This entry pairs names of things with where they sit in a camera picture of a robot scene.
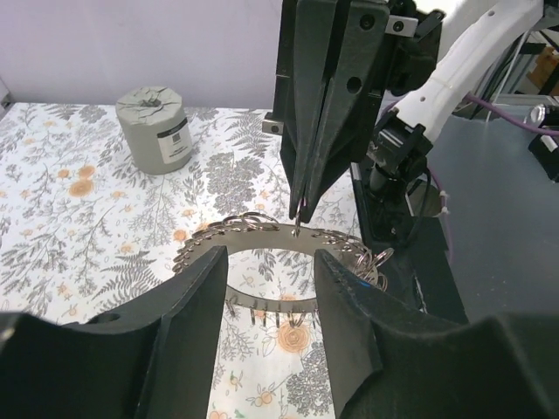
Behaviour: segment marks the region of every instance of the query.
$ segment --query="floral tablecloth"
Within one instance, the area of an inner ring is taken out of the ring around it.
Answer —
[[[21,103],[3,117],[2,310],[84,322],[170,278],[181,242],[207,223],[247,210],[289,222],[280,139],[260,131],[265,112],[187,114],[195,153],[161,176],[136,169],[113,106]],[[348,175],[311,226],[359,233]],[[309,257],[248,251],[230,266],[229,283],[243,292],[314,296]],[[277,328],[271,315],[253,326],[248,310],[224,310],[208,418],[302,417],[334,417],[320,328],[310,319]]]

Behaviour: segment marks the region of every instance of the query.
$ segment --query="white wall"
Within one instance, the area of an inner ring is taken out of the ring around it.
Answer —
[[[4,0],[0,78],[15,100],[113,104],[137,86],[189,106],[273,103],[281,0]]]
[[[8,87],[0,79],[0,101],[6,97],[6,94],[8,94]]]

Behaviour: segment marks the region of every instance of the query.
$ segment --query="paper label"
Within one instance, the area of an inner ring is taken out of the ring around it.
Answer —
[[[181,160],[192,150],[192,138],[187,122],[185,119],[176,127],[157,135],[165,164]]]

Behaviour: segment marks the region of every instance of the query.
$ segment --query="orange flower print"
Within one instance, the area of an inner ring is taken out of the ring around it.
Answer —
[[[93,182],[89,179],[80,179],[74,182],[70,189],[68,189],[68,194],[74,198],[83,198],[88,196],[93,191]]]
[[[73,306],[70,305],[70,309],[67,311],[68,314],[70,314],[71,316],[75,316],[78,314],[78,305],[74,304]]]
[[[254,310],[254,317],[258,319],[263,319],[266,316],[266,312],[264,310]]]
[[[210,223],[200,223],[200,224],[196,227],[195,231],[206,230],[206,229],[208,228],[208,225],[209,225],[209,224],[210,224]]]
[[[235,388],[235,391],[237,391],[239,387],[241,388],[243,387],[243,384],[241,384],[242,379],[243,379],[242,371],[239,377],[235,376],[235,374],[231,371],[231,375],[229,376],[229,383]]]
[[[260,408],[262,406],[267,406],[268,404],[272,403],[273,397],[276,396],[274,393],[275,388],[271,385],[269,388],[262,388],[260,385],[257,387],[258,390],[258,397],[248,397],[246,400],[251,402],[252,406],[256,406]]]
[[[95,173],[95,167],[91,165],[84,166],[78,172],[80,179],[89,179]]]
[[[218,412],[217,410],[214,410],[208,415],[208,419],[229,419],[229,415],[225,412]]]
[[[310,342],[310,332],[306,325],[291,327],[284,322],[278,330],[278,345],[290,354],[300,354],[307,349]]]
[[[134,246],[132,244],[126,243],[121,246],[121,253],[132,253]]]
[[[175,230],[173,233],[173,239],[177,242],[183,242],[188,238],[188,233],[184,230]]]
[[[243,275],[243,279],[245,280],[245,284],[249,285],[249,286],[254,286],[254,278],[253,277],[247,277],[246,275]]]
[[[280,298],[282,301],[297,301],[298,298],[291,294],[283,294]]]
[[[116,190],[111,194],[114,199],[126,198],[126,194],[120,190]]]
[[[62,284],[60,284],[59,286],[57,286],[57,290],[59,295],[64,294],[66,291],[68,291],[68,287],[64,284],[64,282]]]
[[[183,211],[183,216],[187,216],[188,218],[191,218],[194,214],[196,214],[196,212],[193,209],[185,209]]]
[[[68,170],[67,168],[63,168],[62,170],[59,170],[57,177],[60,179],[66,179],[67,177],[70,177],[70,170]]]

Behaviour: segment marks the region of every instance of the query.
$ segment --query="table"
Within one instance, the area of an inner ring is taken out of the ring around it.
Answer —
[[[518,120],[528,106],[505,106]],[[429,153],[450,195],[452,274],[468,319],[559,313],[559,185],[504,120],[451,117]]]
[[[265,113],[189,109],[193,158],[151,176],[135,168],[113,106],[16,104],[0,121],[2,310],[85,322],[170,278],[181,242],[207,223],[247,210],[289,223],[280,138],[261,133]],[[359,234],[348,175],[311,226]],[[310,257],[243,252],[230,268],[243,292],[314,296]],[[224,310],[208,418],[334,417],[320,327],[277,328],[271,315],[253,326],[238,311]]]

